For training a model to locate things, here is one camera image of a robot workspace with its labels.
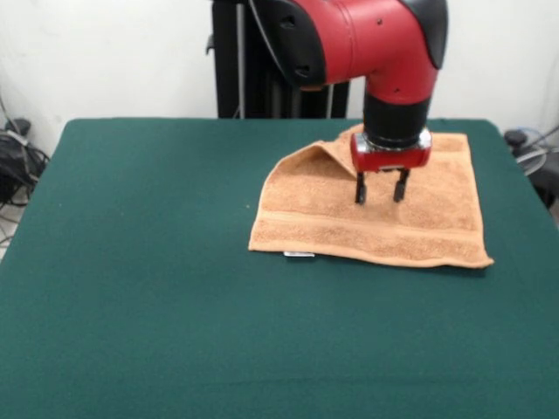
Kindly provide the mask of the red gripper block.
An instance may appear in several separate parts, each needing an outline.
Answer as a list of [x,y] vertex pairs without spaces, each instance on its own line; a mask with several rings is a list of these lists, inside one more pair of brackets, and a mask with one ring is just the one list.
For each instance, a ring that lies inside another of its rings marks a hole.
[[364,132],[353,134],[350,139],[350,154],[356,174],[355,202],[366,202],[367,188],[364,173],[381,172],[394,169],[399,170],[393,200],[400,203],[405,197],[410,169],[421,168],[427,164],[431,154],[432,135],[429,130],[423,130],[418,136],[418,142],[410,148],[387,149],[374,147]]

